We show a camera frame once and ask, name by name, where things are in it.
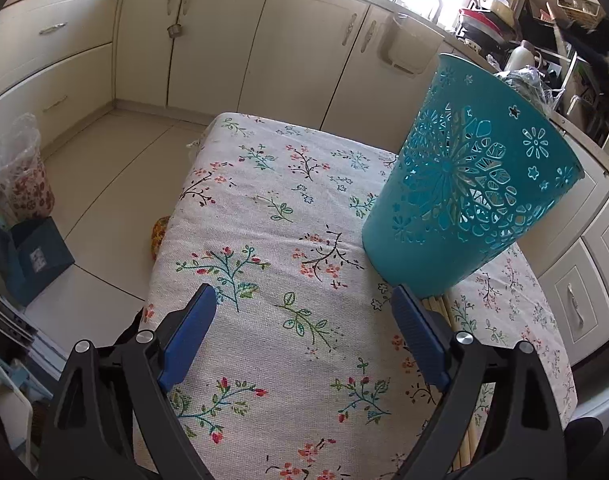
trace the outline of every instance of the baseboard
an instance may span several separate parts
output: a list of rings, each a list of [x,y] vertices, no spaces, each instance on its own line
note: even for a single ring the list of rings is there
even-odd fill
[[[203,126],[208,126],[216,118],[216,116],[201,114],[200,112],[191,112],[190,110],[182,110],[180,108],[146,105],[123,99],[116,99],[114,103],[115,108],[120,108],[122,110],[130,110],[132,112],[140,112],[142,114],[159,115],[162,117],[168,117],[170,119],[176,119],[178,121],[188,121],[190,123],[202,124]]]
[[[62,134],[58,135],[48,145],[44,146],[43,148],[40,148],[42,160],[47,160],[51,155],[53,155],[56,151],[62,148],[67,142],[73,139],[73,137],[79,134],[83,129],[85,129],[87,126],[90,126],[103,115],[113,110],[113,108],[113,103],[108,102],[107,104],[101,106],[94,112],[91,112],[86,117],[81,118],[71,128],[65,130]]]

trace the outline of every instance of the plastic bag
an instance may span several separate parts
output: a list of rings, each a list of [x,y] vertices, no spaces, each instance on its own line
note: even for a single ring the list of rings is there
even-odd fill
[[[549,118],[555,110],[562,91],[553,91],[542,82],[540,72],[527,66],[513,72],[500,72],[495,77],[502,79],[542,114]]]
[[[46,218],[54,208],[40,156],[40,131],[32,114],[18,117],[11,131],[0,137],[0,190],[19,222]]]

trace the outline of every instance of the tablecloth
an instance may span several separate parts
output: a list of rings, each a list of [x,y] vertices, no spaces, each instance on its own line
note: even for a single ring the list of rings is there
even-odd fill
[[[207,129],[153,269],[143,326],[183,308],[201,283],[216,288],[216,318],[169,395],[216,478],[390,478],[426,426],[439,394],[417,369],[391,314],[391,287],[361,242],[394,164],[392,153],[254,116],[223,114]],[[566,424],[577,403],[571,368],[517,245],[452,288],[444,305],[454,327],[483,343],[531,341]],[[475,447],[491,397],[484,385],[464,447]],[[139,435],[136,449],[150,466]]]

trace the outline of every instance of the teal plastic basket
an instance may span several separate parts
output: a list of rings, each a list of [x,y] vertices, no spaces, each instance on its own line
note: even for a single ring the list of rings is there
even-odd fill
[[[520,94],[440,54],[364,223],[364,250],[392,285],[436,296],[520,238],[583,177],[571,147]]]

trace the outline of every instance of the silver bolt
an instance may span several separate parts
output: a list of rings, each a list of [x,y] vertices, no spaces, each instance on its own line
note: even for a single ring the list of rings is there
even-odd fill
[[[520,341],[520,344],[517,347],[521,352],[524,352],[525,354],[530,354],[534,350],[533,345],[528,341]]]
[[[473,343],[473,335],[468,332],[458,332],[455,335],[455,340],[461,345],[470,345]]]
[[[89,342],[86,341],[86,339],[83,339],[75,344],[75,351],[78,352],[78,354],[84,354],[90,347],[91,345]]]
[[[142,332],[138,332],[136,336],[136,341],[139,343],[148,343],[153,339],[153,332],[151,330],[142,330]]]

